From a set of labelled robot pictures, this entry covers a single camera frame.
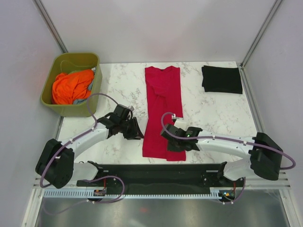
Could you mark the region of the magenta red t shirt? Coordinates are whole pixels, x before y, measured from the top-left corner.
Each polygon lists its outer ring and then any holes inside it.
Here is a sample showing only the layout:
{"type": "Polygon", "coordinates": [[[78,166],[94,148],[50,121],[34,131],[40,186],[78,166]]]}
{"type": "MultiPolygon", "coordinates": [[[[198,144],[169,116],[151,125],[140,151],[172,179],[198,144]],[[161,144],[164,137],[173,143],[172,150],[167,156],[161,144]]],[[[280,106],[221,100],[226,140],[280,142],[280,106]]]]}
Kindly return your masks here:
{"type": "Polygon", "coordinates": [[[160,133],[161,118],[166,112],[183,117],[180,68],[145,68],[148,121],[143,139],[143,157],[161,158],[167,161],[185,161],[186,153],[169,151],[168,141],[160,133]]]}

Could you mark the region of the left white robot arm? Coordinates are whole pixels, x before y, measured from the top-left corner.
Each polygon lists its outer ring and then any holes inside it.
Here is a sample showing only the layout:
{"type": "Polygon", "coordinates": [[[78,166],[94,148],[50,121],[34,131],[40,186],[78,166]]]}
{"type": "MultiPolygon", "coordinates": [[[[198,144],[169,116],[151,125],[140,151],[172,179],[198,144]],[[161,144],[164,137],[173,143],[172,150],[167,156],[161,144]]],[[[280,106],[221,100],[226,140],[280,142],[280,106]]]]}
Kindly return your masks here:
{"type": "Polygon", "coordinates": [[[124,105],[117,105],[113,112],[95,119],[94,124],[78,135],[58,141],[50,139],[45,144],[42,154],[35,167],[40,175],[40,186],[46,188],[43,180],[57,189],[69,182],[78,186],[92,184],[99,186],[104,181],[103,168],[93,161],[75,163],[84,151],[95,144],[121,133],[126,140],[140,140],[144,136],[139,128],[133,110],[124,105]]]}

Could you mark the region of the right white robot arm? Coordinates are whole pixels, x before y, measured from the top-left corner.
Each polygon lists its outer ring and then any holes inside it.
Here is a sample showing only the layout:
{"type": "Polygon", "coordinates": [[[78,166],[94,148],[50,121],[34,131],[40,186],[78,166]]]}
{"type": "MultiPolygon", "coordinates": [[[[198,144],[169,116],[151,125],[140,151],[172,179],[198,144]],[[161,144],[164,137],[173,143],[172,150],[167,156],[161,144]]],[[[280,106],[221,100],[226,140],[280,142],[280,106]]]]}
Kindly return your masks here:
{"type": "Polygon", "coordinates": [[[279,178],[283,151],[265,133],[241,138],[215,134],[198,127],[183,130],[166,124],[160,134],[168,141],[168,149],[173,152],[215,151],[239,157],[238,161],[221,163],[217,181],[222,186],[253,175],[270,181],[279,178]]]}

